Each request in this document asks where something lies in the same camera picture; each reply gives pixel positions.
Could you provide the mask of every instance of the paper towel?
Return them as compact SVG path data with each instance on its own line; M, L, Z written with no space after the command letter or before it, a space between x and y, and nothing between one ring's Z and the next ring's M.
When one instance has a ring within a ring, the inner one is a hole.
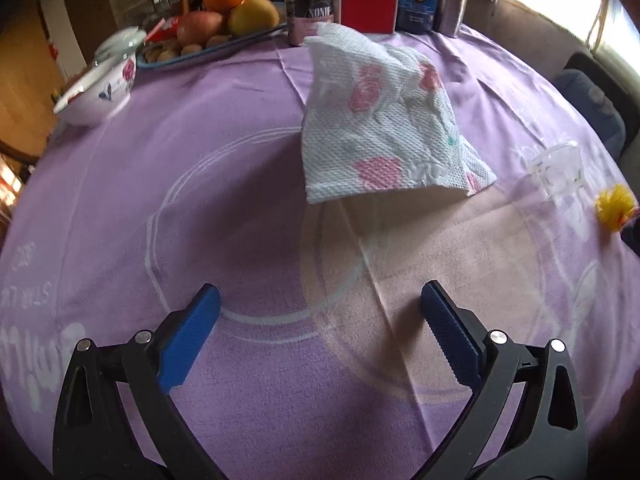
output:
M470 196L494 183L426 56L337 23L319 23L305 44L314 64L302 129L309 203L430 185Z

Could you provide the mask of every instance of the white bowl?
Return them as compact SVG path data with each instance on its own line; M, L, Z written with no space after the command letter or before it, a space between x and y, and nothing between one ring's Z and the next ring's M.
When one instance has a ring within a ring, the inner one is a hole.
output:
M136 78L136 57L111 57L84 74L53 108L70 124L94 126L111 119L131 97Z
M111 34L94 53L94 63L105 62L111 56L133 54L145 42L146 32L138 27L127 27Z

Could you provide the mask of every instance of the fruit tray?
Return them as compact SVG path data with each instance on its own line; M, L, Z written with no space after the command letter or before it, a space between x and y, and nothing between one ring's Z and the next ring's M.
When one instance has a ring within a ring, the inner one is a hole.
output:
M199 52L194 52L193 54L174 57L173 59L168 59L166 61L148 63L146 62L145 56L143 54L138 54L138 69L152 70L168 67L186 67L204 60L217 61L219 59L232 56L246 46L277 36L286 27L286 23L281 23L277 27L270 28L269 30L264 30L250 36L245 36L244 38L237 38L236 40L227 41L226 43L205 48Z

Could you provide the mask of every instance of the table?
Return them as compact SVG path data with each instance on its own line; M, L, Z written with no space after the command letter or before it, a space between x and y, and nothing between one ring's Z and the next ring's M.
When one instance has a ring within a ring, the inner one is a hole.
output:
M0 256L0 379L47 466L76 341L153 329L204 282L219 286L223 313L172 398L231 479L411 478L469 396L420 320L430 279L517 342L563 338L590 437L606 427L640 365L640 262L592 210L622 175L578 112L481 34L383 41L431 59L494 186L463 201L433 188L308 206L312 69L283 38L140 73L109 123L56 133ZM526 161L569 139L589 185L546 202Z

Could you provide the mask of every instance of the pink flower pattern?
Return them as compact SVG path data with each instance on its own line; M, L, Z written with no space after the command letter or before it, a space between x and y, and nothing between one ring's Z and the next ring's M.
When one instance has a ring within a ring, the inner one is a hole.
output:
M124 65L124 68L122 69L122 77L124 78L124 81L130 82L133 80L135 75L136 75L136 65L135 63L133 63L132 59L129 59L127 60L127 62Z
M476 179L476 176L473 173L471 173L470 171L466 172L466 180L469 183L469 189L473 193L477 193L478 191L480 191L481 186L480 186L480 184L478 184L478 180Z
M374 156L353 164L365 191L398 189L402 177L402 160L387 156Z
M420 72L422 76L420 78L419 85L425 92L433 92L442 88L440 76L432 64L421 62Z
M366 112L379 101L382 91L381 75L380 65L369 64L360 68L360 80L349 100L349 109L353 113Z

